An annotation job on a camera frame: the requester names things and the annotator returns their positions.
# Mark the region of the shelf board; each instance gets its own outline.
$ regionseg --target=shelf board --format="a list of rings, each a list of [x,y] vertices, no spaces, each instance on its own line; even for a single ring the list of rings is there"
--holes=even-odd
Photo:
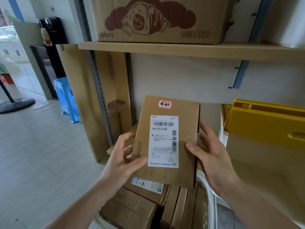
[[[79,49],[177,55],[218,59],[241,59],[304,63],[305,49],[260,43],[221,43],[219,45],[160,44],[132,42],[81,42]]]

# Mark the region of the handwritten sticker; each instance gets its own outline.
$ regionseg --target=handwritten sticker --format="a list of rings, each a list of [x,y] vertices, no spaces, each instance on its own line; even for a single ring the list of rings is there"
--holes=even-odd
[[[171,108],[171,101],[160,100],[159,101],[159,108]]]

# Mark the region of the left hand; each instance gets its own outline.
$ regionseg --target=left hand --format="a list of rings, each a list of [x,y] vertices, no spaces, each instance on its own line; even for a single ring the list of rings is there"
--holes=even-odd
[[[133,145],[124,148],[127,139],[135,137],[135,134],[128,132],[119,136],[110,158],[103,170],[97,185],[107,188],[109,198],[112,198],[116,191],[124,185],[130,175],[141,168],[146,162],[146,157],[139,157],[134,161],[127,158],[131,154]]]

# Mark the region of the cardboard box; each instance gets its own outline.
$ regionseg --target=cardboard box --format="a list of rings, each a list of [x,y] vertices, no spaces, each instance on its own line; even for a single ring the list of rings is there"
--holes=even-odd
[[[170,186],[169,195],[161,218],[161,228],[170,228],[180,187]]]
[[[184,215],[184,210],[185,210],[186,199],[188,196],[188,191],[189,191],[188,189],[180,188],[175,211],[173,213],[173,219],[170,224],[170,228],[172,228],[172,229],[185,228],[185,227],[181,227],[181,226],[182,226],[182,220],[183,220],[183,215]]]
[[[100,215],[125,229],[149,229],[156,209],[157,205],[153,202],[120,188],[101,208]]]
[[[193,190],[189,190],[188,192],[181,228],[192,228],[196,195],[197,195],[197,187],[198,187],[198,182],[196,182],[195,188]]]
[[[234,0],[91,0],[98,41],[218,44]]]
[[[123,187],[159,206],[165,206],[166,196],[168,196],[167,192],[169,190],[168,184],[147,181],[132,175]]]
[[[193,189],[197,159],[185,144],[197,140],[200,103],[146,96],[132,151],[146,156],[136,177]]]
[[[138,123],[136,123],[134,126],[132,126],[128,132],[134,132],[134,133],[137,133],[137,128],[138,128]],[[124,144],[124,148],[130,146],[130,145],[133,145],[135,142],[135,138],[129,138],[127,141],[125,141],[125,144]],[[108,150],[107,150],[107,153],[110,155],[112,153],[112,150],[114,149],[115,147],[115,144],[113,146],[111,146]]]
[[[192,229],[203,228],[203,225],[206,224],[206,228],[208,225],[208,198],[207,192],[205,189],[198,187],[197,195],[196,195],[196,203],[195,203],[195,211],[194,211],[194,219]]]

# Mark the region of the barcode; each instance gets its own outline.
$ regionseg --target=barcode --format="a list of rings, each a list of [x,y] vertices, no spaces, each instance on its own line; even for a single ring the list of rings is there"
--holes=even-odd
[[[172,130],[172,151],[177,152],[177,130]]]
[[[173,122],[161,122],[161,121],[154,121],[154,126],[173,126]]]

